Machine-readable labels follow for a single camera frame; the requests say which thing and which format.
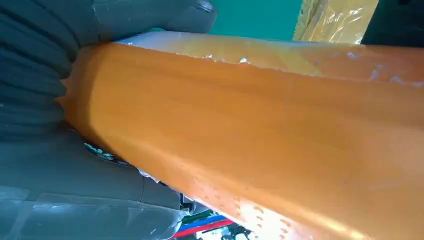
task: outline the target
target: orange pipe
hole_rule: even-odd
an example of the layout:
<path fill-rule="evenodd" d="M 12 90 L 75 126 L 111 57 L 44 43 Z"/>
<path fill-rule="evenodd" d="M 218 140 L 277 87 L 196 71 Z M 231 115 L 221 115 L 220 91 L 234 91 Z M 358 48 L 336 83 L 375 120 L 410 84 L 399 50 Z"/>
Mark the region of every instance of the orange pipe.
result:
<path fill-rule="evenodd" d="M 424 237 L 423 50 L 215 39 L 82 53 L 67 119 L 270 240 Z"/>

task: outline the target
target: blue wire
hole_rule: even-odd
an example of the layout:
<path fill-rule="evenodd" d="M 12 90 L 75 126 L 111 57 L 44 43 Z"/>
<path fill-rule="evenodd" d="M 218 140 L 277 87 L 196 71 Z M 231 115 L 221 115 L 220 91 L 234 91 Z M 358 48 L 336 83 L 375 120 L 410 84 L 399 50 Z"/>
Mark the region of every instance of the blue wire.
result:
<path fill-rule="evenodd" d="M 219 221 L 222 221 L 222 220 L 225 220 L 225 219 L 227 219 L 227 218 L 225 216 L 221 216 L 221 215 L 211 216 L 211 217 L 208 217 L 204 220 L 184 224 L 179 228 L 178 232 L 185 231 L 187 229 L 197 228 L 197 227 L 200 227 L 200 226 L 203 226 L 203 225 L 206 225 L 206 224 L 219 222 Z"/>

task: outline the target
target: teal wall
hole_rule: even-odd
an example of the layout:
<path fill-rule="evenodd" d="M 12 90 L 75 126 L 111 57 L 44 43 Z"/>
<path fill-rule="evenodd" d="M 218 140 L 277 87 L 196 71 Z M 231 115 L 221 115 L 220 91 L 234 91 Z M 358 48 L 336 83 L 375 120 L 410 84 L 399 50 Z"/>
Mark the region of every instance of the teal wall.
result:
<path fill-rule="evenodd" d="M 218 9 L 212 34 L 291 41 L 302 0 L 211 0 Z"/>

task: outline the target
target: yellow plastic film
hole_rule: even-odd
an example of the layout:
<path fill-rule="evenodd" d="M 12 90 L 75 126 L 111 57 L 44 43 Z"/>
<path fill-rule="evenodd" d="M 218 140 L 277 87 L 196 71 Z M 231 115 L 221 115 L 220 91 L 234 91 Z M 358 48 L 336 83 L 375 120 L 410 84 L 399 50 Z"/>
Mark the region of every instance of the yellow plastic film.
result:
<path fill-rule="evenodd" d="M 303 0 L 293 40 L 360 44 L 378 0 Z"/>

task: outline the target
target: red stripe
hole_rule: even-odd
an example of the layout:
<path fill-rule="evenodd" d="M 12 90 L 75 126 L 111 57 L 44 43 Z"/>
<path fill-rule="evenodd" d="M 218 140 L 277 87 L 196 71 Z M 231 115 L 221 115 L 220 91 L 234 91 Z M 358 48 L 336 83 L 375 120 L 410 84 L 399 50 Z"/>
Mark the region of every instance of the red stripe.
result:
<path fill-rule="evenodd" d="M 203 226 L 190 228 L 190 229 L 187 229 L 187 230 L 184 230 L 184 231 L 179 231 L 172 238 L 174 239 L 174 238 L 179 238 L 179 237 L 184 237 L 184 236 L 187 236 L 187 235 L 195 234 L 197 232 L 203 232 L 203 231 L 206 231 L 206 230 L 222 228 L 222 227 L 228 226 L 228 225 L 233 224 L 233 223 L 234 222 L 231 221 L 230 219 L 225 219 L 225 220 L 222 220 L 222 221 L 206 224 L 206 225 L 203 225 Z"/>

